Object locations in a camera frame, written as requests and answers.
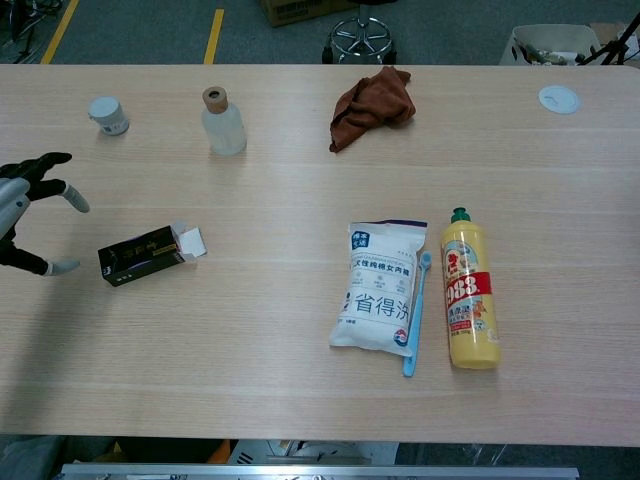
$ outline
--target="yellow bottle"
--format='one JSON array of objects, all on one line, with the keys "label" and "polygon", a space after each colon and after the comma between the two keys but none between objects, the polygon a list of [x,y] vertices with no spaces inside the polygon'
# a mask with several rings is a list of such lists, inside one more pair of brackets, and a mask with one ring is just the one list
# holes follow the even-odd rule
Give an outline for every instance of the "yellow bottle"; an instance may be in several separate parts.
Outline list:
[{"label": "yellow bottle", "polygon": [[453,211],[441,249],[451,362],[494,368],[501,354],[484,231],[464,208]]}]

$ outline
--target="white round lid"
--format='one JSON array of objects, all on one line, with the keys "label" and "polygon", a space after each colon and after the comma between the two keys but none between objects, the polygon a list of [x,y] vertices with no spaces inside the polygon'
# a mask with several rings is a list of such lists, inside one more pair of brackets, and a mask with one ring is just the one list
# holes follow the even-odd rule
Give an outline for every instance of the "white round lid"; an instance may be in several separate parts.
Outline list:
[{"label": "white round lid", "polygon": [[89,115],[93,118],[105,118],[118,111],[120,102],[115,97],[98,97],[89,105]]},{"label": "white round lid", "polygon": [[549,85],[538,92],[540,103],[554,113],[568,115],[580,109],[580,97],[562,85]]}]

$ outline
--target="brown cloth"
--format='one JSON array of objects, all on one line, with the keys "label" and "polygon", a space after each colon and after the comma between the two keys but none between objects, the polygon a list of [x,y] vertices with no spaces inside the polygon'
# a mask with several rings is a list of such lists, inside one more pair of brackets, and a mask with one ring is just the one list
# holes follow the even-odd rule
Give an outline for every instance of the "brown cloth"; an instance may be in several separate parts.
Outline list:
[{"label": "brown cloth", "polygon": [[363,78],[340,97],[331,122],[331,146],[339,152],[370,128],[385,123],[397,125],[416,113],[405,85],[409,72],[383,67],[371,78]]}]

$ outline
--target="yellow floor line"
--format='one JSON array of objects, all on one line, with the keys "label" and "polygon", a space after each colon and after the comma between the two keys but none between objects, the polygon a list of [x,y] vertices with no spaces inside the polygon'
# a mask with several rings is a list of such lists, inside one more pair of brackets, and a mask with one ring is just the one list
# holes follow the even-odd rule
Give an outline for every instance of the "yellow floor line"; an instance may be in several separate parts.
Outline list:
[{"label": "yellow floor line", "polygon": [[224,10],[216,8],[216,14],[213,16],[213,25],[211,25],[211,35],[209,35],[209,43],[207,43],[207,51],[204,54],[205,65],[213,64],[216,57],[216,48],[218,48],[218,38],[220,37],[220,29],[222,28],[222,19],[224,18]]},{"label": "yellow floor line", "polygon": [[80,0],[71,0],[69,2],[69,6],[65,10],[64,15],[62,16],[62,20],[60,20],[60,24],[58,25],[58,28],[56,28],[56,33],[53,34],[53,38],[51,38],[49,46],[47,47],[47,51],[44,52],[40,63],[49,64],[51,63],[51,60],[53,60],[53,56],[56,54],[56,50],[58,48],[58,45],[60,44],[60,40],[62,40],[64,32],[67,31],[67,27],[69,26],[71,17],[73,17],[73,12],[76,11],[76,7],[78,6],[79,1]]}]

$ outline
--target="blue toothbrush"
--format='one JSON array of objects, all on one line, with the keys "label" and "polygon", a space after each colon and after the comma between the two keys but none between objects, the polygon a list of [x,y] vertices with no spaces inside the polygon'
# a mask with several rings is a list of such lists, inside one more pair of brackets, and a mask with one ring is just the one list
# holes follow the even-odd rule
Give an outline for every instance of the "blue toothbrush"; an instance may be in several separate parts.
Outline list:
[{"label": "blue toothbrush", "polygon": [[413,377],[418,363],[418,344],[420,343],[420,323],[422,322],[422,302],[424,300],[424,280],[427,278],[427,270],[431,268],[431,253],[422,252],[420,255],[420,286],[416,295],[416,303],[413,306],[411,327],[409,329],[408,347],[413,352],[411,357],[404,357],[402,374],[405,377]]}]

